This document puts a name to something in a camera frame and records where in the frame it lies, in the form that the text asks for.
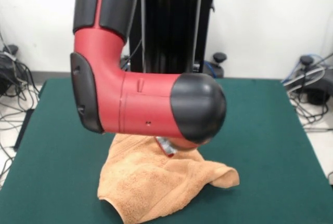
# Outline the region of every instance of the black end cap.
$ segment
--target black end cap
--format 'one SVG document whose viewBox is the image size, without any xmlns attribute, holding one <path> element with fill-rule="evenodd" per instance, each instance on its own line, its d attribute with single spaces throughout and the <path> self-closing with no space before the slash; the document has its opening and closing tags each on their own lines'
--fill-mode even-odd
<svg viewBox="0 0 333 224">
<path fill-rule="evenodd" d="M 96 86 L 88 61 L 78 53 L 71 54 L 71 77 L 75 103 L 83 126 L 93 132 L 103 133 L 99 120 Z"/>
<path fill-rule="evenodd" d="M 197 144 L 213 138 L 226 116 L 222 87 L 206 74 L 180 75 L 171 91 L 171 107 L 184 138 Z"/>
</svg>

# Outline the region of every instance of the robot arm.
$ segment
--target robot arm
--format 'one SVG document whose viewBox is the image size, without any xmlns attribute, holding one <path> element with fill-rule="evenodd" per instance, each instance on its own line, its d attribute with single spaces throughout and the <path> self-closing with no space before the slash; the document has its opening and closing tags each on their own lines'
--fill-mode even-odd
<svg viewBox="0 0 333 224">
<path fill-rule="evenodd" d="M 80 120 L 97 133 L 167 137 L 175 147 L 196 148 L 224 122 L 223 91 L 204 74 L 120 69 L 136 1 L 75 2 L 71 73 Z"/>
</svg>

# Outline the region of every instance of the white floor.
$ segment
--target white floor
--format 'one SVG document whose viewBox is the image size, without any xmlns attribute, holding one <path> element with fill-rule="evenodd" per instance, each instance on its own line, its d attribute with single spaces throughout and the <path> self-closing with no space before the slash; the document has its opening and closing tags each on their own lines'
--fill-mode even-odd
<svg viewBox="0 0 333 224">
<path fill-rule="evenodd" d="M 22 101 L 21 106 L 24 109 L 28 109 L 32 106 L 32 99 L 27 92 L 25 93 L 25 95 L 27 97 L 27 101 L 26 102 Z M 10 99 L 7 97 L 1 97 L 0 104 L 1 103 L 11 107 L 19 108 L 17 98 Z M 36 106 L 36 98 L 34 98 L 34 107 L 35 106 Z M 308 127 L 320 127 L 320 128 L 333 127 L 333 99 L 329 101 L 329 107 L 330 111 L 325 115 L 322 121 L 313 126 L 308 126 Z M 321 111 L 321 108 L 317 108 L 310 105 L 307 106 L 307 109 L 309 111 L 312 111 L 313 113 L 315 112 L 318 113 Z M 0 115 L 2 116 L 16 112 L 18 111 L 0 105 Z M 17 115 L 6 117 L 5 120 L 18 121 L 18 122 L 12 122 L 13 125 L 17 126 L 17 128 L 11 130 L 0 130 L 0 142 L 11 157 L 15 157 L 16 155 L 12 147 L 14 146 L 16 139 L 18 137 L 18 133 L 20 131 L 20 125 L 22 124 L 24 115 L 25 115 L 24 113 L 20 113 Z M 11 124 L 4 122 L 4 119 L 1 119 L 0 129 L 8 129 L 8 128 L 13 128 L 13 126 Z M 326 177 L 328 177 L 328 175 L 333 172 L 333 131 L 325 133 L 308 133 L 308 137 L 321 164 L 323 173 L 325 174 Z M 1 170 L 3 169 L 6 160 L 8 160 L 7 155 L 2 150 L 0 150 L 0 173 Z M 5 177 L 6 175 L 0 179 L 0 186 L 3 185 Z M 331 175 L 330 178 L 328 179 L 330 184 L 333 185 L 333 175 Z"/>
</svg>

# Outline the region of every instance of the green table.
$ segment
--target green table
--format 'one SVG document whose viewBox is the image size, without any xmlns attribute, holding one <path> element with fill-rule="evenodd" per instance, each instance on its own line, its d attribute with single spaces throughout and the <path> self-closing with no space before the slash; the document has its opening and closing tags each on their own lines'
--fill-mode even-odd
<svg viewBox="0 0 333 224">
<path fill-rule="evenodd" d="M 282 85 L 219 82 L 226 123 L 200 152 L 235 167 L 241 184 L 206 186 L 182 211 L 151 223 L 333 223 L 332 189 Z M 69 79 L 49 80 L 0 191 L 0 223 L 122 223 L 96 196 L 112 138 L 81 126 Z"/>
</svg>

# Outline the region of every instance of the towel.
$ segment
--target towel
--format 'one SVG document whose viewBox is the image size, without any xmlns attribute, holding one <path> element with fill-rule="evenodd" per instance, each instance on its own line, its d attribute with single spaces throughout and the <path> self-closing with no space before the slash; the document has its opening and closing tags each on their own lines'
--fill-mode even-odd
<svg viewBox="0 0 333 224">
<path fill-rule="evenodd" d="M 198 150 L 164 155 L 154 137 L 117 134 L 100 173 L 97 196 L 124 224 L 143 223 L 184 208 L 206 185 L 239 184 L 234 168 L 205 161 Z"/>
</svg>

